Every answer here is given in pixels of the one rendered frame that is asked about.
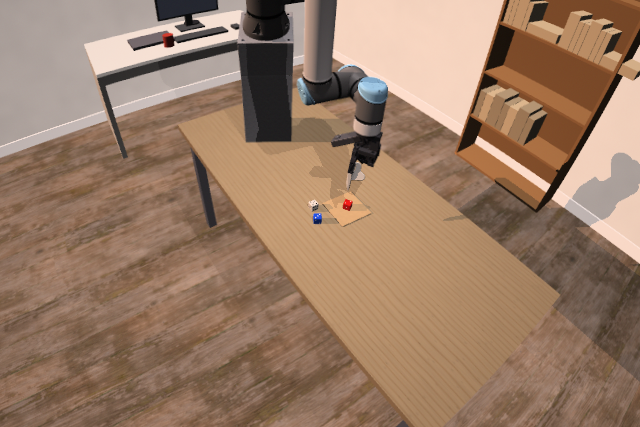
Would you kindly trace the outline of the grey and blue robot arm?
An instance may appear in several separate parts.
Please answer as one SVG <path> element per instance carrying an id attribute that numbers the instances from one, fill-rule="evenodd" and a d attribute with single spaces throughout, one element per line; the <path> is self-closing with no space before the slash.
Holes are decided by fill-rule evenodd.
<path id="1" fill-rule="evenodd" d="M 260 41 L 283 37 L 290 25 L 285 5 L 301 2 L 305 2 L 304 72 L 297 87 L 302 102 L 309 106 L 349 96 L 355 101 L 355 131 L 335 136 L 333 147 L 362 142 L 356 132 L 368 137 L 378 135 L 388 98 L 387 84 L 352 64 L 332 72 L 337 0 L 246 0 L 244 33 Z"/>

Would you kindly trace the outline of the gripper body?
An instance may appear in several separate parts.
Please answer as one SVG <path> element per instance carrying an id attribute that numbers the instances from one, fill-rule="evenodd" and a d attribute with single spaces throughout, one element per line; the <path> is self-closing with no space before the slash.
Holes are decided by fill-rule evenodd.
<path id="1" fill-rule="evenodd" d="M 381 140 L 382 134 L 383 132 L 380 132 L 376 136 L 367 137 L 367 136 L 360 135 L 356 132 L 356 135 L 361 138 L 362 142 L 354 143 L 352 154 L 356 153 L 356 157 L 358 161 L 363 162 L 364 164 L 367 164 L 367 166 L 374 167 L 373 163 L 376 162 L 380 154 L 380 149 L 381 149 L 380 140 Z M 364 138 L 368 138 L 368 139 L 364 139 Z"/>

